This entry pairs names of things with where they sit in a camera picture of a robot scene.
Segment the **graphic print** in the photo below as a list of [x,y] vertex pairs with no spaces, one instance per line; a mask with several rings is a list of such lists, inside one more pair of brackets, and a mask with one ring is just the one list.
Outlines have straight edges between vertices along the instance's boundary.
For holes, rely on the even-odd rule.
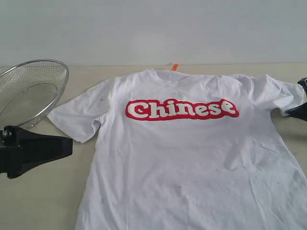
[[130,101],[126,116],[140,121],[165,121],[174,119],[217,119],[223,116],[238,117],[239,112],[232,102],[222,99],[219,102],[191,103],[167,99]]

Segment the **wire mesh basket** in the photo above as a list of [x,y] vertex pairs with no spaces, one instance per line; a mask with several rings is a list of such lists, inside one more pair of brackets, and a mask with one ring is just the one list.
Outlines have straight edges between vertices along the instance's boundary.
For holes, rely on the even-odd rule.
[[40,122],[62,96],[68,67],[40,59],[19,64],[0,75],[0,129],[29,129]]

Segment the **t-shirt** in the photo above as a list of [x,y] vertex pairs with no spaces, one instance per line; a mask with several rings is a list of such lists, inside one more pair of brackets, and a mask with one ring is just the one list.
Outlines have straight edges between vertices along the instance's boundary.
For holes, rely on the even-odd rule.
[[306,230],[307,180],[270,111],[301,86],[264,75],[148,69],[111,78],[49,119],[99,131],[76,230]]

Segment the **white wall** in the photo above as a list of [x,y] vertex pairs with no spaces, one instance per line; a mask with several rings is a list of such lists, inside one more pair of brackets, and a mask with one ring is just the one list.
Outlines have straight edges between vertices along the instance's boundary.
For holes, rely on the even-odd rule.
[[306,0],[2,0],[0,65],[307,61]]

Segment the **beige tabletop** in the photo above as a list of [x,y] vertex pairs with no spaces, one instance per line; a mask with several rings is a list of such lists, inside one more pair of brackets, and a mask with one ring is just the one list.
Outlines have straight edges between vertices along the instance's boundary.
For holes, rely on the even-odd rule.
[[[144,69],[171,66],[70,67],[70,79],[59,102],[62,104],[95,84]],[[234,74],[272,77],[296,83],[307,76],[307,63],[179,66],[190,74]],[[272,112],[276,129],[307,174],[307,123]],[[31,131],[65,136],[45,118]],[[96,137],[85,144],[74,142],[73,155],[32,169],[9,180],[0,175],[0,230],[72,230],[89,174]]]

